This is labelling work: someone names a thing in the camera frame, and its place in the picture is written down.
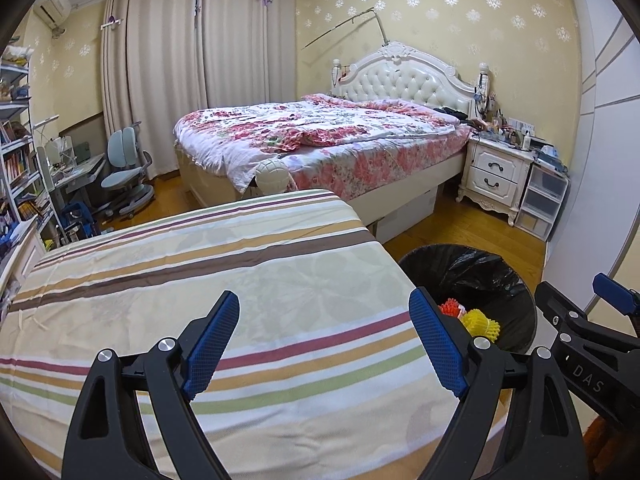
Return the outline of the white air conditioner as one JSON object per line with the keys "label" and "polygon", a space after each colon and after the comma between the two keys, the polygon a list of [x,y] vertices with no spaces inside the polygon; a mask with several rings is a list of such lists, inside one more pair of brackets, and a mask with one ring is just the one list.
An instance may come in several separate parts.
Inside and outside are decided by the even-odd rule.
{"label": "white air conditioner", "polygon": [[50,29],[60,28],[72,12],[70,0],[36,0],[32,6],[35,14]]}

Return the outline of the beige curtains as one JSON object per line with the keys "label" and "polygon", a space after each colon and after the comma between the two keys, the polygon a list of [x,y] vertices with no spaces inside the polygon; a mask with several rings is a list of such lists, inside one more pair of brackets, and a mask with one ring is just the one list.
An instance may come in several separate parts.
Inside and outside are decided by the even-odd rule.
{"label": "beige curtains", "polygon": [[150,177],[177,170],[172,129],[202,108],[291,101],[296,0],[106,0],[105,129],[140,122]]}

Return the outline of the white bookshelf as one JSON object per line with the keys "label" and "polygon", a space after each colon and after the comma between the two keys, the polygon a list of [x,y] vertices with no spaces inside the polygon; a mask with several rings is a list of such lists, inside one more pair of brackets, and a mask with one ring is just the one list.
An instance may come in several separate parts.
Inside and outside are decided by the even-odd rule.
{"label": "white bookshelf", "polygon": [[5,222],[35,221],[44,248],[52,250],[61,240],[32,124],[33,53],[10,44],[1,55],[1,214]]}

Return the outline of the white round bed post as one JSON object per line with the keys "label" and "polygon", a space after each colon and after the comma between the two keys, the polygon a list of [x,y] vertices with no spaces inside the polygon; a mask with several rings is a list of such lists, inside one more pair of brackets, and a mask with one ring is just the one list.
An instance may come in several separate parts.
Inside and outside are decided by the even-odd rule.
{"label": "white round bed post", "polygon": [[277,158],[262,160],[255,167],[254,179],[264,195],[284,193],[291,183],[288,167]]}

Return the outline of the floral pink bed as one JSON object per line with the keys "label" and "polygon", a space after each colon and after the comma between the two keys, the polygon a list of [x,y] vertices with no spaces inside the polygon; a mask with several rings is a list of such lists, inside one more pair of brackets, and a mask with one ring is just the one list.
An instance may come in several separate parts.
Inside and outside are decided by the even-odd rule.
{"label": "floral pink bed", "polygon": [[365,224],[460,174],[470,125],[400,99],[310,94],[287,103],[196,110],[174,127],[183,183],[204,207],[264,194],[273,162],[288,190],[328,190]]}

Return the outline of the yellow foam fruit net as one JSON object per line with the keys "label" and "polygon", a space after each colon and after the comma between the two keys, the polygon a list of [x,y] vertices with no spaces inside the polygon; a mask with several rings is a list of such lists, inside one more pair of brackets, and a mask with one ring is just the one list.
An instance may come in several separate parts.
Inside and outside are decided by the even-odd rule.
{"label": "yellow foam fruit net", "polygon": [[472,337],[485,337],[494,344],[500,335],[500,324],[488,318],[480,309],[466,312],[459,321]]}

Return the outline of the striped bed sheet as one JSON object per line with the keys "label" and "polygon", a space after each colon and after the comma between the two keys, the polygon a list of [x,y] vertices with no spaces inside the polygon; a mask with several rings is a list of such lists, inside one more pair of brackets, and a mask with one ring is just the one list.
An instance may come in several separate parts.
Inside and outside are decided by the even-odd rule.
{"label": "striped bed sheet", "polygon": [[53,479],[96,361],[170,353],[235,479],[415,479],[457,407],[413,284],[326,191],[255,198],[48,252],[1,324],[1,405]]}

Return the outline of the black lined trash bin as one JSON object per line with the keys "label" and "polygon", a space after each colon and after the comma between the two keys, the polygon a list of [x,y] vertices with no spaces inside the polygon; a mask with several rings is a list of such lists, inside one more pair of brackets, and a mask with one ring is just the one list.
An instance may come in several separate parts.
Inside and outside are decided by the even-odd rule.
{"label": "black lined trash bin", "polygon": [[501,256],[464,245],[434,244],[408,252],[399,266],[414,286],[425,288],[438,304],[454,299],[498,322],[500,349],[524,353],[534,341],[534,297]]}

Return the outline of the clear plastic drawer unit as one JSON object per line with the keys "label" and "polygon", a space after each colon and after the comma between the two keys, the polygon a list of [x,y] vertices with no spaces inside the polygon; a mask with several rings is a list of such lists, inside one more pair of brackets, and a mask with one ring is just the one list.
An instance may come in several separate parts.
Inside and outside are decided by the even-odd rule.
{"label": "clear plastic drawer unit", "polygon": [[529,169],[515,226],[546,242],[558,220],[570,186],[566,174],[534,162]]}

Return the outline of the white tufted headboard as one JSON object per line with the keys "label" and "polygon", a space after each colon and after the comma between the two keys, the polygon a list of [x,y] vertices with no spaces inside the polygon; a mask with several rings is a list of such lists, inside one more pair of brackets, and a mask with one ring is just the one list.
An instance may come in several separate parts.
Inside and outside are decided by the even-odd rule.
{"label": "white tufted headboard", "polygon": [[431,53],[391,41],[346,65],[337,58],[331,94],[354,102],[401,99],[433,108],[449,107],[475,117],[480,92],[458,70]]}

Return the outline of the grey study desk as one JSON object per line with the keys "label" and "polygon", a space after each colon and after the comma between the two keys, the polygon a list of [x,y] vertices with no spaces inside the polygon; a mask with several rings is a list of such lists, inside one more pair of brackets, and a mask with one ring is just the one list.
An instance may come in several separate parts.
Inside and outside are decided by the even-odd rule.
{"label": "grey study desk", "polygon": [[94,155],[79,164],[72,158],[70,165],[55,169],[50,165],[48,153],[55,152],[60,156],[60,160],[63,160],[63,156],[54,144],[49,142],[49,145],[50,148],[37,146],[36,157],[44,188],[53,206],[55,219],[62,226],[63,209],[73,201],[74,197],[91,208],[86,187],[100,176],[106,165],[106,157],[105,154]]}

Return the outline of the white nightstand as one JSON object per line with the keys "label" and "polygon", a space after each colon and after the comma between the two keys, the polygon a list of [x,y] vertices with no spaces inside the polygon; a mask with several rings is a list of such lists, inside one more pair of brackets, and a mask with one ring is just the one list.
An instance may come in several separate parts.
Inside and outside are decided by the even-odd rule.
{"label": "white nightstand", "polygon": [[533,162],[531,152],[472,134],[456,201],[467,197],[484,211],[504,214],[514,226]]}

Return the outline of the light blue desk chair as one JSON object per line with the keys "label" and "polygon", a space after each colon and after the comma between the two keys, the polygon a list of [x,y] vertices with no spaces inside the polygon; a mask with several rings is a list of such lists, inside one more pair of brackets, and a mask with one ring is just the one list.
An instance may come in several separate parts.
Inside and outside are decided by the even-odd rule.
{"label": "light blue desk chair", "polygon": [[141,122],[113,132],[107,141],[106,158],[112,172],[101,181],[101,188],[118,195],[104,204],[99,212],[107,219],[131,219],[152,202],[155,191],[148,182],[148,168],[153,159],[139,142]]}

